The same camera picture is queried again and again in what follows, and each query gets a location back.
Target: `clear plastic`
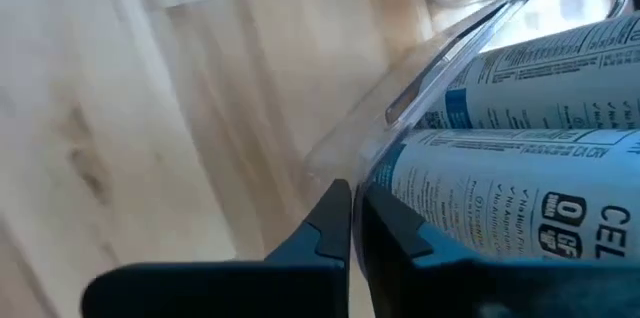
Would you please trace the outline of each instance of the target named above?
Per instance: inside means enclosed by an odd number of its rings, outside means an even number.
[[[307,156],[305,194],[320,196],[337,177],[352,187],[365,183],[386,150],[529,1],[495,0],[416,48]],[[614,0],[607,17],[621,14],[627,1]]]

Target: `white can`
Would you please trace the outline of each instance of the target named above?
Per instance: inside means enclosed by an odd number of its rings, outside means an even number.
[[[419,128],[640,128],[640,14],[486,52]]]
[[[417,130],[374,181],[494,257],[640,258],[640,131]]]

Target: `wooden surface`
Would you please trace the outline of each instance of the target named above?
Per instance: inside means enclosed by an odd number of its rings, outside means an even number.
[[[432,35],[423,0],[0,0],[0,316],[78,317],[131,262],[262,258],[314,203],[305,155]]]

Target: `wooden table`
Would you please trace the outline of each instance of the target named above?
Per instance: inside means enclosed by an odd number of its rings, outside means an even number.
[[[431,23],[423,0],[0,0],[0,315],[78,317],[131,262],[263,257],[308,212],[305,155]]]

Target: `can label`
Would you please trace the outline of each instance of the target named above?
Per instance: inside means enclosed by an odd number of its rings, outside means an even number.
[[[419,128],[640,128],[640,14],[484,53]]]
[[[640,132],[415,131],[374,181],[497,257],[640,256]]]

